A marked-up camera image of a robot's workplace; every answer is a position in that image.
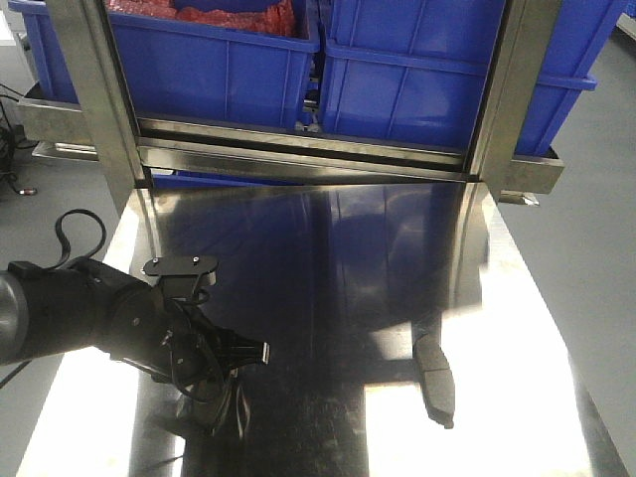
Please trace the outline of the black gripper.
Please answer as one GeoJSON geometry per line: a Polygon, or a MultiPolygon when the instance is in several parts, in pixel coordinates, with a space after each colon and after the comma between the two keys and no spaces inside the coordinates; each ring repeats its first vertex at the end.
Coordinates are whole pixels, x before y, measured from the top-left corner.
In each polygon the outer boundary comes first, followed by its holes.
{"type": "Polygon", "coordinates": [[[182,393],[224,393],[227,366],[267,365],[270,346],[213,325],[193,305],[152,292],[116,308],[108,354],[182,393]]]}

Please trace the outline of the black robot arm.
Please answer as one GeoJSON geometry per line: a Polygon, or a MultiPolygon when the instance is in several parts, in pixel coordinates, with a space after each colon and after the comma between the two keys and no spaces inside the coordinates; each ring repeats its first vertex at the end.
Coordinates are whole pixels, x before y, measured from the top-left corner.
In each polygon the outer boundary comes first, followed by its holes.
{"type": "Polygon", "coordinates": [[[213,256],[153,258],[142,268],[157,280],[150,285],[91,258],[52,269],[13,261],[1,274],[1,362],[95,347],[183,394],[223,386],[233,370],[267,364],[269,346],[203,313],[218,265],[213,256]]]}

